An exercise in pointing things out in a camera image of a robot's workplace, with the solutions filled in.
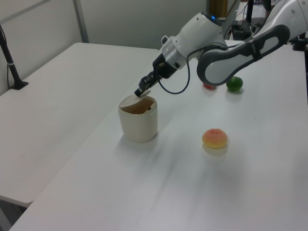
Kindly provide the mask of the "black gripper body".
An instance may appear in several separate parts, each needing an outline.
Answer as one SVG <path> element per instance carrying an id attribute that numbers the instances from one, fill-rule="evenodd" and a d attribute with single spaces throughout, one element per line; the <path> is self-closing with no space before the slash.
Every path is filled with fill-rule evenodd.
<path id="1" fill-rule="evenodd" d="M 162 53 L 153 61 L 153 69 L 154 77 L 160 76 L 165 79 L 170 78 L 177 71 L 166 61 Z"/>

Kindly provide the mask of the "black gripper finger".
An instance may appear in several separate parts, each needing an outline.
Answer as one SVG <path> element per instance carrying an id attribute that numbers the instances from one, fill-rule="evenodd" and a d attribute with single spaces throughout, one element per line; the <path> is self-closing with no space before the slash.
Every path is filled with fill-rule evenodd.
<path id="1" fill-rule="evenodd" d="M 145 78 L 145 89 L 150 89 L 158 82 L 158 79 L 159 77 L 156 71 L 152 71 L 151 73 L 149 73 Z"/>
<path id="2" fill-rule="evenodd" d="M 134 91 L 134 94 L 137 97 L 140 97 L 146 90 L 149 89 L 149 85 L 151 83 L 151 77 L 145 76 L 143 77 L 138 85 L 138 88 Z"/>

